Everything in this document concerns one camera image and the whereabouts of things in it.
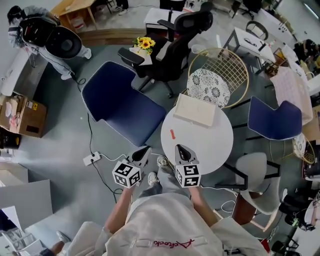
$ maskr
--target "power strip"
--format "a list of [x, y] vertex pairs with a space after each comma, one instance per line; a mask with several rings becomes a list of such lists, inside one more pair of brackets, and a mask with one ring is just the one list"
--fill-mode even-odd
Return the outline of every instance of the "power strip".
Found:
[[96, 152], [93, 153], [93, 155], [90, 154], [87, 157], [85, 157], [83, 159], [83, 162], [84, 162], [85, 166], [89, 166], [92, 163], [94, 163], [94, 162], [96, 162], [96, 161], [98, 161], [100, 159], [101, 159], [100, 152], [96, 151]]

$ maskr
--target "gray floor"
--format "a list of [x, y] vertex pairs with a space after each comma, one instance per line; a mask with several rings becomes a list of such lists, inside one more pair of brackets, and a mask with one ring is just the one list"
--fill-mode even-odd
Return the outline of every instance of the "gray floor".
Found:
[[[79, 78], [88, 80], [105, 61], [122, 62], [117, 55], [120, 47], [120, 45], [93, 47], [92, 59], [77, 58], [70, 65]], [[142, 80], [135, 78], [132, 85], [136, 88]], [[275, 92], [271, 88], [264, 89], [264, 86], [269, 83], [263, 77], [250, 74], [250, 87], [246, 99], [251, 95], [256, 95], [276, 107]], [[179, 80], [170, 82], [176, 95], [186, 87], [186, 84], [187, 71], [184, 71]], [[143, 93], [165, 107], [167, 111], [173, 107], [175, 98], [167, 98], [167, 91], [160, 82], [154, 86], [146, 87]], [[56, 230], [60, 230], [72, 238], [85, 221], [93, 221], [103, 225], [115, 203], [113, 195], [104, 186], [97, 171], [92, 166], [85, 166], [83, 162], [83, 158], [90, 154], [90, 130], [87, 111], [77, 85], [72, 80], [62, 81], [59, 74], [51, 65], [48, 65], [38, 86], [35, 100], [48, 107], [44, 136], [42, 138], [23, 137], [20, 149], [15, 151], [14, 159], [29, 168], [31, 181], [51, 180], [54, 214], [28, 228], [29, 232], [32, 232], [46, 246], [50, 247], [57, 242]], [[226, 111], [232, 125], [246, 122], [248, 107], [249, 105], [244, 105], [232, 111]], [[94, 123], [91, 119], [90, 122], [93, 131], [93, 151], [99, 151], [114, 159], [133, 149], [127, 140], [114, 132], [103, 121]], [[147, 143], [152, 146], [154, 153], [163, 154], [160, 131], [161, 127], [155, 131]], [[234, 144], [228, 160], [230, 164], [233, 164], [243, 153], [251, 152], [265, 152], [268, 159], [271, 159], [269, 142], [266, 139], [245, 142], [245, 137], [248, 136], [250, 136], [250, 132], [247, 128], [234, 130]], [[286, 148], [288, 151], [290, 150], [289, 141], [287, 141]], [[272, 142], [272, 153], [275, 162], [280, 163], [283, 143]], [[106, 159], [97, 162], [101, 175], [112, 189], [118, 188], [111, 174], [114, 164], [115, 162]], [[152, 156], [147, 166], [147, 172], [155, 170], [155, 167], [156, 157]], [[282, 193], [285, 187], [292, 192], [296, 187], [303, 185], [300, 160], [286, 158], [281, 162], [281, 169], [279, 193]], [[226, 169], [220, 168], [206, 175], [203, 178], [203, 184], [205, 186], [213, 185], [226, 173], [228, 173]], [[144, 180], [141, 187], [136, 189], [134, 198], [146, 187], [147, 181]], [[222, 203], [234, 199], [231, 193], [224, 190], [206, 189], [204, 195], [210, 206], [217, 210], [220, 209]], [[229, 215], [221, 210], [219, 212], [225, 217]], [[245, 228], [254, 236], [266, 238], [277, 224], [280, 216], [278, 214], [273, 226], [265, 233], [252, 224], [247, 224]], [[291, 231], [291, 227], [284, 223], [283, 219], [284, 216], [278, 224], [279, 231], [273, 241], [277, 238], [285, 239], [285, 234]], [[255, 220], [265, 224], [268, 217], [260, 214]]]

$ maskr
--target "shoe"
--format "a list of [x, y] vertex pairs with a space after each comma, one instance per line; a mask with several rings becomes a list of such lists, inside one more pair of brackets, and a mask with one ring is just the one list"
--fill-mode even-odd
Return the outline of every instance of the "shoe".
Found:
[[62, 79], [62, 80], [68, 80], [68, 79], [70, 79], [70, 78], [72, 78], [70, 72], [69, 72], [68, 74], [63, 74], [63, 75], [61, 75], [61, 79]]
[[126, 14], [127, 12], [129, 12], [129, 9], [123, 9], [122, 11], [119, 12], [119, 15], [124, 15]]
[[283, 190], [283, 193], [282, 193], [282, 199], [281, 199], [281, 202], [283, 203], [285, 201], [285, 197], [288, 195], [288, 189], [284, 189]]
[[152, 171], [148, 174], [148, 184], [149, 186], [152, 186], [156, 182], [159, 182], [158, 176], [154, 171]]
[[167, 160], [163, 157], [163, 156], [158, 156], [158, 158], [156, 159], [156, 164], [160, 167], [160, 166], [167, 166], [168, 162]]
[[90, 60], [92, 57], [91, 49], [87, 48], [85, 54], [83, 55], [86, 59]]
[[114, 7], [111, 11], [118, 12], [118, 11], [121, 11], [121, 10], [122, 10], [122, 5]]
[[64, 242], [65, 244], [68, 243], [68, 242], [71, 242], [70, 238], [67, 237], [64, 233], [62, 233], [60, 231], [57, 231], [56, 235], [59, 237], [59, 240], [61, 242]]

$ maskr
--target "navy blue chair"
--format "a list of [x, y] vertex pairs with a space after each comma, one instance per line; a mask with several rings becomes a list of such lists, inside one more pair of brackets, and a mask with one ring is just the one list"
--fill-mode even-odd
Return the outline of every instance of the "navy blue chair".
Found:
[[166, 110], [132, 88], [136, 73], [124, 65], [107, 61], [81, 91], [92, 119], [103, 119], [135, 146], [145, 144], [166, 116]]
[[269, 140], [284, 141], [298, 136], [302, 132], [301, 110], [288, 101], [283, 101], [277, 109], [252, 96], [251, 99], [234, 106], [237, 108], [250, 102], [248, 123], [233, 126], [232, 128], [246, 127], [259, 136], [247, 138], [255, 140], [267, 138]]

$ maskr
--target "round white table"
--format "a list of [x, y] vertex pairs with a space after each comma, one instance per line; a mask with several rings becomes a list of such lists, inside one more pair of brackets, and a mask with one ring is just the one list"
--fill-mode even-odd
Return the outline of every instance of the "round white table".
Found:
[[175, 109], [176, 107], [167, 114], [161, 128], [161, 144], [166, 157], [176, 165], [175, 148], [177, 144], [181, 144], [195, 152], [201, 175], [214, 172], [226, 162], [234, 143], [234, 133], [228, 117], [216, 107], [212, 127], [204, 128], [175, 118]]

